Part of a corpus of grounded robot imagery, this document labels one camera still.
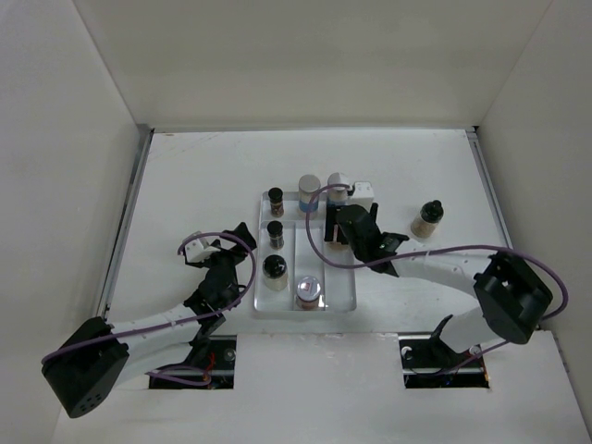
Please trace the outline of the pink cap seasoning bottle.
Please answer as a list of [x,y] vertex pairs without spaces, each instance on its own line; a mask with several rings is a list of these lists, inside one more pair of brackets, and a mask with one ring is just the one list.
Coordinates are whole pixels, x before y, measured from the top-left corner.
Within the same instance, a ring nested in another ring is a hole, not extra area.
[[338,240],[339,234],[339,226],[337,224],[334,224],[331,231],[330,240],[327,242],[328,247],[335,251],[346,251],[349,248],[349,246],[347,243],[341,243]]

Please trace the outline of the blue label sago jar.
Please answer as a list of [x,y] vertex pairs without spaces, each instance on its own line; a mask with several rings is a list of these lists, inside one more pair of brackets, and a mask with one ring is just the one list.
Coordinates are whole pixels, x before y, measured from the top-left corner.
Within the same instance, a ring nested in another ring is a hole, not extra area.
[[335,172],[328,177],[327,184],[333,185],[333,188],[327,190],[326,216],[330,218],[336,214],[338,209],[347,204],[351,183],[344,173]]

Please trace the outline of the black knob cap grinder bottle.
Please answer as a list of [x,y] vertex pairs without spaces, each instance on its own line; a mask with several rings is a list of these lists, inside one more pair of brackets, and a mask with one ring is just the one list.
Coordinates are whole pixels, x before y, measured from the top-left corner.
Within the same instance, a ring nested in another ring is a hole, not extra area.
[[288,286],[289,273],[286,260],[278,254],[270,254],[263,261],[265,285],[273,291],[282,291]]

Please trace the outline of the silver lid beige jar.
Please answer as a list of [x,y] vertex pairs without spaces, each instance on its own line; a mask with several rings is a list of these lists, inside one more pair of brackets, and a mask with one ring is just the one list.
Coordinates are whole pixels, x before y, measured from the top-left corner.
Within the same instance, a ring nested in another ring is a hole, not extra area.
[[320,179],[312,174],[301,176],[298,183],[299,187],[299,201],[298,211],[302,217],[306,216],[307,211],[310,211],[310,218],[314,219],[318,213],[318,201],[311,203],[312,196],[320,187]]

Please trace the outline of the white lid orange label jar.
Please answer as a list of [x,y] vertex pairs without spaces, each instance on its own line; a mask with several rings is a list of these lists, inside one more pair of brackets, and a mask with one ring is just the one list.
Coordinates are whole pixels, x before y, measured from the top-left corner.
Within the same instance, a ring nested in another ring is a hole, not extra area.
[[298,281],[295,289],[295,301],[301,309],[316,309],[320,302],[321,295],[321,283],[316,277],[306,276]]

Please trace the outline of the small black cap spice bottle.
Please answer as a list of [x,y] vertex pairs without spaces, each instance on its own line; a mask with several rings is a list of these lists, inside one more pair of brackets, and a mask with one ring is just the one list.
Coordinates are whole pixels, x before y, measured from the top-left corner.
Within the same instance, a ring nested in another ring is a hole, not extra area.
[[282,217],[284,214],[283,207],[283,190],[279,187],[272,187],[267,192],[270,213],[273,217]]

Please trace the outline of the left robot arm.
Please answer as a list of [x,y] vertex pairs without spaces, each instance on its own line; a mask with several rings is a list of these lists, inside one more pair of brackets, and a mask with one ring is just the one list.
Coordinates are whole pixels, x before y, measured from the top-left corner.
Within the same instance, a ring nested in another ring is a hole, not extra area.
[[253,261],[256,240],[245,223],[221,232],[195,232],[178,254],[204,270],[197,289],[175,307],[143,319],[109,323],[92,317],[42,359],[42,374],[70,418],[90,413],[116,386],[147,374],[171,379],[177,368],[198,368],[225,313],[250,289],[237,267]]

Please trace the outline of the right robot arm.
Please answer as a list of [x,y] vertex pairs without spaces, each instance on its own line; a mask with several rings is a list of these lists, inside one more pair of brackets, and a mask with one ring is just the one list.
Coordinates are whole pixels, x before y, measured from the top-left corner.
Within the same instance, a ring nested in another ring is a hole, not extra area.
[[494,339],[526,344],[552,302],[552,292],[526,260],[509,249],[469,245],[429,251],[406,235],[382,231],[359,204],[341,207],[335,222],[355,259],[378,274],[417,278],[473,297],[476,308],[445,317],[429,342],[439,365]]

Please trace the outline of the white plastic organizer tray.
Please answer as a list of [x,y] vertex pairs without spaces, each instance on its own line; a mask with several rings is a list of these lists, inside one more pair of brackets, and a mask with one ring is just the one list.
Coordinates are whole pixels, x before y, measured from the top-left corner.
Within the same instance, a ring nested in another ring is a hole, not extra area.
[[[347,248],[334,249],[324,242],[325,235],[325,196],[319,199],[318,212],[305,227],[305,219],[300,213],[299,193],[283,194],[284,214],[278,219],[282,224],[284,245],[275,250],[267,231],[273,221],[268,192],[264,191],[260,201],[259,241],[257,248],[257,274],[253,290],[253,308],[257,315],[279,319],[315,319],[345,315],[356,309],[355,276],[351,270],[332,267],[316,254],[311,247],[327,259],[341,265],[352,265],[354,257]],[[288,266],[287,286],[282,290],[272,290],[265,284],[263,262],[267,256],[278,254]],[[317,306],[304,309],[298,303],[297,288],[305,278],[315,278],[319,283],[320,295]]]

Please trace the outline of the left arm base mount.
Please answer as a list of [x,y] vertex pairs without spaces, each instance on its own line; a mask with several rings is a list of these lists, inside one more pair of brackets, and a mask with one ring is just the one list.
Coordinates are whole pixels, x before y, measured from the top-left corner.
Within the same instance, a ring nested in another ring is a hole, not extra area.
[[184,361],[156,370],[161,377],[149,376],[148,389],[233,389],[237,345],[236,335],[214,335],[201,339],[192,345]]

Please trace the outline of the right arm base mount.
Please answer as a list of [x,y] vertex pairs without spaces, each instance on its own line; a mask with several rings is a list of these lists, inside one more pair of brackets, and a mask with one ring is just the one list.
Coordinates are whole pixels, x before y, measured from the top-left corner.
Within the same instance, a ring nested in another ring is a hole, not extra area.
[[457,353],[439,338],[451,318],[451,314],[446,316],[428,336],[399,338],[402,378],[407,389],[489,388],[483,359],[461,366],[472,354]]

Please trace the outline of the aluminium table edge rail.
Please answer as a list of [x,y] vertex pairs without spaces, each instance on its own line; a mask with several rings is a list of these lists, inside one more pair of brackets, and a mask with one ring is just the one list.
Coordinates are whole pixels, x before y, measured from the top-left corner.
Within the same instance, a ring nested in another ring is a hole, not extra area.
[[123,257],[131,220],[138,199],[139,189],[142,184],[142,176],[147,163],[154,129],[147,124],[136,126],[139,140],[134,152],[133,164],[127,179],[127,188],[124,200],[118,213],[116,231],[112,246],[107,250],[105,267],[99,280],[97,291],[92,301],[90,314],[92,316],[105,317],[108,315],[117,283],[117,275]]

